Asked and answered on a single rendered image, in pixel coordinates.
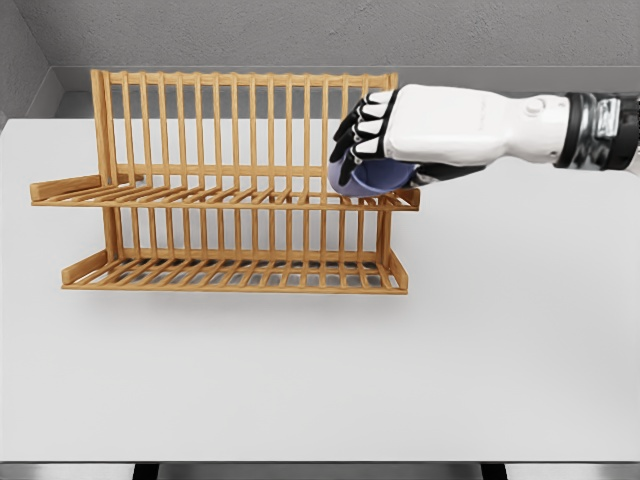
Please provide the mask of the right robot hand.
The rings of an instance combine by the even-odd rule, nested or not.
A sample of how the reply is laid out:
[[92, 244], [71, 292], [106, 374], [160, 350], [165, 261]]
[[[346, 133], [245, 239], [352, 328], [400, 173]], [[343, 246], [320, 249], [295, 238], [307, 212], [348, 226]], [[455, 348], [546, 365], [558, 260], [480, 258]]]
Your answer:
[[506, 97], [406, 85], [363, 97], [334, 134], [329, 162], [345, 157], [339, 184], [364, 160], [416, 163], [412, 188], [482, 171], [508, 152]]

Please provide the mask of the blue cup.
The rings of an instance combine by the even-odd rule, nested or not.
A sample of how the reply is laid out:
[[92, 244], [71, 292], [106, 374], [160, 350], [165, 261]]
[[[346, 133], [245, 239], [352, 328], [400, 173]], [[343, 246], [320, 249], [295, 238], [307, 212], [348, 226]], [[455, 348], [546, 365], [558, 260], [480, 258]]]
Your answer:
[[405, 187], [418, 167], [416, 163], [399, 162], [393, 159], [364, 160], [350, 173], [345, 185], [339, 184], [345, 157], [329, 164], [328, 180], [331, 187], [347, 197], [374, 197]]

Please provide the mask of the wooden two-tier dish rack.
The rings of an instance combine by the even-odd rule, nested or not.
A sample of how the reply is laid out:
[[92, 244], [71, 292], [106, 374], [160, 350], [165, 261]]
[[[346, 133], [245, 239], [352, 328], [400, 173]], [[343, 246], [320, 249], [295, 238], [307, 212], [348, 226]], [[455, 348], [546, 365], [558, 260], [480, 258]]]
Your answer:
[[332, 137], [382, 75], [91, 74], [98, 171], [35, 183], [37, 206], [98, 207], [104, 248], [76, 290], [404, 294], [392, 215], [417, 190], [339, 195]]

